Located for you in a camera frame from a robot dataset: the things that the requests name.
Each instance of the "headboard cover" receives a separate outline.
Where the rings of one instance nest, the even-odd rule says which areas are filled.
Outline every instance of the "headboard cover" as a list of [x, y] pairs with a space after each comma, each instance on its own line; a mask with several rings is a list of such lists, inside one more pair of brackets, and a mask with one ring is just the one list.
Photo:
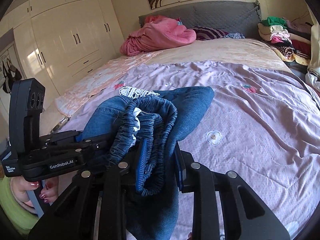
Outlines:
[[261, 9], [258, 1], [205, 1], [178, 5], [140, 16], [141, 27], [149, 15], [180, 18], [187, 28], [199, 25], [229, 33], [243, 33], [246, 38], [260, 39], [257, 23], [261, 21]]

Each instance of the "hand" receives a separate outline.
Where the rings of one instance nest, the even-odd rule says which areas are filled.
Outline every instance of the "hand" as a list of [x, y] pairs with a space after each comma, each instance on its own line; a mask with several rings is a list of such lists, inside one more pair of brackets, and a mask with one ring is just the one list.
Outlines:
[[[54, 202], [58, 198], [58, 177], [46, 180], [46, 187], [42, 189], [40, 198], [44, 199], [45, 203]], [[15, 197], [33, 207], [29, 200], [27, 190], [35, 190], [39, 187], [39, 182], [27, 182], [22, 176], [12, 178], [12, 191]]]

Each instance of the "purple striped pillow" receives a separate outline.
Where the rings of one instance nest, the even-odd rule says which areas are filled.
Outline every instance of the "purple striped pillow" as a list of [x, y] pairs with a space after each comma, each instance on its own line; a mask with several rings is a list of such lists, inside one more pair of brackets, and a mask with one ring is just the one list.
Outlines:
[[227, 32], [224, 32], [218, 29], [212, 29], [212, 28], [201, 27], [201, 26], [196, 26], [191, 29], [196, 32], [197, 41], [208, 41], [208, 40], [219, 39], [229, 34]]

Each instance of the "denim pants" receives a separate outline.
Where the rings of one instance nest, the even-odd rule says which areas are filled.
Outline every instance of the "denim pants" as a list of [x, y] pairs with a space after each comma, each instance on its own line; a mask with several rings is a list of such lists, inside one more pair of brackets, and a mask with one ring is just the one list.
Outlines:
[[106, 100], [96, 109], [81, 137], [115, 134], [111, 149], [96, 151], [87, 163], [93, 172], [107, 171], [129, 151], [135, 107], [147, 113], [139, 114], [141, 128], [136, 134], [137, 143], [141, 138], [148, 142], [144, 176], [126, 203], [127, 229], [137, 240], [170, 239], [178, 218], [174, 147], [198, 126], [214, 96], [210, 87], [155, 92], [160, 95]]

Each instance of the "drawer handle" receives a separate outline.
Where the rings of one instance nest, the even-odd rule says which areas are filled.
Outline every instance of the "drawer handle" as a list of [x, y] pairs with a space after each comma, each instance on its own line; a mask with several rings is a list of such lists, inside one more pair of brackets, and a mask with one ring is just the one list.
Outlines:
[[44, 63], [45, 63], [45, 58], [44, 58], [44, 56], [43, 56], [43, 53], [42, 53], [42, 52], [41, 52], [41, 55], [42, 55], [43, 61], [44, 61]]
[[78, 45], [78, 41], [77, 41], [77, 39], [76, 39], [76, 36], [73, 35], [73, 37], [75, 38], [76, 45]]
[[39, 60], [40, 60], [41, 65], [43, 65], [39, 54], [38, 54], [38, 57], [39, 57]]

